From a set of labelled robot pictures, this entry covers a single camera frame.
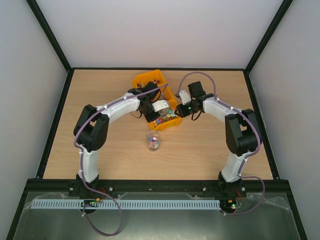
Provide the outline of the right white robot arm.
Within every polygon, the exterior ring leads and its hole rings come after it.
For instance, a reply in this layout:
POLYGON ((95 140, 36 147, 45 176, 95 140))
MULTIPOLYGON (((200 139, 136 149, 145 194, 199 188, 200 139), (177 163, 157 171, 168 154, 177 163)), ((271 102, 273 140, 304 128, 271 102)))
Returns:
POLYGON ((200 81, 188 85, 188 91, 179 89, 176 97, 181 100, 175 114, 181 118, 205 113, 224 123, 225 141, 229 150, 226 164, 218 174, 217 189, 220 195, 229 196, 242 190, 243 168, 262 145, 255 112, 235 108, 220 100, 215 93, 206 93, 200 81))

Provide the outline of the metal scoop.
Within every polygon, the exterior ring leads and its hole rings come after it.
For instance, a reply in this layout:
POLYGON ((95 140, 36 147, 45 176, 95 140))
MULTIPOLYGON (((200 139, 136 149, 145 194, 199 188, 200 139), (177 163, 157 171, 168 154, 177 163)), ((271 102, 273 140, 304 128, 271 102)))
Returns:
POLYGON ((170 108, 165 108, 165 109, 160 110, 158 113, 159 113, 160 117, 167 118, 168 115, 170 115, 169 110, 170 110, 170 108))

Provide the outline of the yellow bin with lollipops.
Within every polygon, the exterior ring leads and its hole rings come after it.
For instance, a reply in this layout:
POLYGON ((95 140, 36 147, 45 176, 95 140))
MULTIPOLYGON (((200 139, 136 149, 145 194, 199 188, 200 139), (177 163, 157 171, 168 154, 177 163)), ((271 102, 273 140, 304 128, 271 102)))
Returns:
POLYGON ((132 81, 133 88, 145 87, 149 82, 154 82, 160 89, 167 84, 163 74, 159 69, 138 74, 132 81))

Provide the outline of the yellow bin with star candies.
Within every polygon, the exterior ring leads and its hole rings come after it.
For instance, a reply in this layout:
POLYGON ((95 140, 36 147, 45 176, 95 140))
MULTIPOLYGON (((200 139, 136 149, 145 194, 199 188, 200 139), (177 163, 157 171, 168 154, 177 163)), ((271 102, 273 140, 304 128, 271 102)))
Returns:
POLYGON ((155 121, 147 122, 150 130, 163 131, 170 127, 176 127, 181 123, 182 118, 175 115, 175 108, 171 108, 171 107, 168 107, 168 108, 170 108, 169 110, 170 115, 167 115, 166 118, 159 116, 159 118, 157 118, 155 121))

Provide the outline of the clear glass jar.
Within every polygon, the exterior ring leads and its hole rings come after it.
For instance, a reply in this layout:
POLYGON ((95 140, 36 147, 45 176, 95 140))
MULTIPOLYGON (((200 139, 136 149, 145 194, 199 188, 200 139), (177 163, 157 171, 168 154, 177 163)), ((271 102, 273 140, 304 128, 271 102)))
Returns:
POLYGON ((150 130, 146 134, 146 146, 150 151, 157 151, 160 146, 160 135, 155 130, 150 130))

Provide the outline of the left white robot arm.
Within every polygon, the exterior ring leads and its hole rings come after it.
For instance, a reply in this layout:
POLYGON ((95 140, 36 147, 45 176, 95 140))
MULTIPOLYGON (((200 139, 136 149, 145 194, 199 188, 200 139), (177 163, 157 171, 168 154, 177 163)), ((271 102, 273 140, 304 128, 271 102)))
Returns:
POLYGON ((154 98, 163 86, 129 89, 122 97, 100 106, 86 105, 74 127, 73 145, 79 149, 80 165, 76 175, 76 183, 71 186, 70 193, 77 197, 91 197, 106 193, 99 191, 98 157, 99 149, 107 140, 109 125, 120 117, 139 111, 152 122, 158 117, 158 110, 154 107, 154 98))

